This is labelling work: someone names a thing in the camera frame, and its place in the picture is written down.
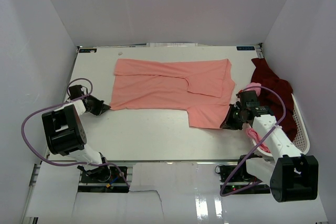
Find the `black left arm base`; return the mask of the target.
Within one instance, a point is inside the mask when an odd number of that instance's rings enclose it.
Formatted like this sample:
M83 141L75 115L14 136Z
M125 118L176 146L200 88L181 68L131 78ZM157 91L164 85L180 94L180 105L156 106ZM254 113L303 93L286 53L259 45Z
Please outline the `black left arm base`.
M128 168L115 166L98 168L96 173L85 171L82 166L77 167L81 171L78 192L79 193L128 193L129 186L126 185L122 176L127 179Z

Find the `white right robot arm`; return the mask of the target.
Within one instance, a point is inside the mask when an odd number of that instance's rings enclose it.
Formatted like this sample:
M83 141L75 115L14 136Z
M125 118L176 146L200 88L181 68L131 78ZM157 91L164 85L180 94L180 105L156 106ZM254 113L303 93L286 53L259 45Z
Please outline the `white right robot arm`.
M276 119L271 109L261 106L255 87L244 88L237 93L238 102L229 106L221 128L240 130L249 124L262 139L237 164L220 189L226 197L250 189L260 183L270 188L277 202L315 200L318 195L319 164L313 155L305 155L280 127L284 119ZM224 189L237 173L247 182L255 183L225 193Z

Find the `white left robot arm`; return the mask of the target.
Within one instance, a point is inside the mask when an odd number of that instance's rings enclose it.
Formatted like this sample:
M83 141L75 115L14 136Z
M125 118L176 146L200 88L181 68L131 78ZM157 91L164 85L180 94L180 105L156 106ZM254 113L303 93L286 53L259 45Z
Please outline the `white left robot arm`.
M88 90L82 85L71 86L71 101L56 110L42 114L41 119L50 152L83 162L83 165L78 166L81 171L104 182L110 178L111 168L106 164L106 158L87 143L80 116L85 113L101 116L110 110L110 106L92 95L83 97L87 93Z

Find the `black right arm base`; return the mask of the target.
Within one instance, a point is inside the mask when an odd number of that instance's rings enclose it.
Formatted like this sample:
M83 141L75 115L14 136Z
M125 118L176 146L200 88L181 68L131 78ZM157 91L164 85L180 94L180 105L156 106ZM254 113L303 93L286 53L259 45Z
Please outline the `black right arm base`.
M220 177L221 197L230 195L270 194L270 187L256 176L247 173L246 163L230 176L245 155L235 161L224 161L215 166L214 172Z

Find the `salmon pink t shirt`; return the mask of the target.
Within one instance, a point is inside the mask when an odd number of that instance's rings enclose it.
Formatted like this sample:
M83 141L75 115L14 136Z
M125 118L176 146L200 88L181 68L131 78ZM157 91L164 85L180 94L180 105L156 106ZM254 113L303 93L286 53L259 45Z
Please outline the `salmon pink t shirt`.
M156 62L118 59L110 106L184 110L190 127L218 129L229 110L235 83L228 59Z

